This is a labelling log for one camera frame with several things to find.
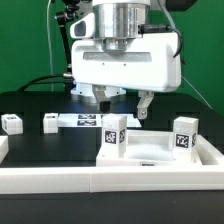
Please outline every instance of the white block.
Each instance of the white block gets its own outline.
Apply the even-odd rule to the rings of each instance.
[[[58,114],[49,113],[44,115],[44,133],[58,133]]]
[[[0,136],[0,163],[9,151],[8,136]]]
[[[119,114],[108,114],[103,116],[103,128],[110,130],[120,130],[127,127],[127,116]]]
[[[127,116],[109,114],[102,119],[102,146],[111,156],[123,157],[126,151]]]
[[[23,133],[23,121],[15,114],[4,114],[1,116],[2,129],[8,135]]]
[[[196,148],[198,122],[198,119],[188,117],[174,120],[173,158],[175,160],[192,161],[193,150]]]

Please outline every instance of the black tabletop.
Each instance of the black tabletop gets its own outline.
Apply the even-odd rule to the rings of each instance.
[[[135,93],[113,103],[112,113],[134,113]],[[61,92],[7,92],[0,114],[17,114],[24,133],[9,136],[0,168],[95,166],[100,128],[59,128],[43,134],[45,113],[99,113],[96,105]],[[185,94],[156,94],[142,130],[172,131],[179,116],[199,118],[199,134],[224,152],[224,118]],[[224,191],[152,191],[0,195],[0,223],[223,223]]]

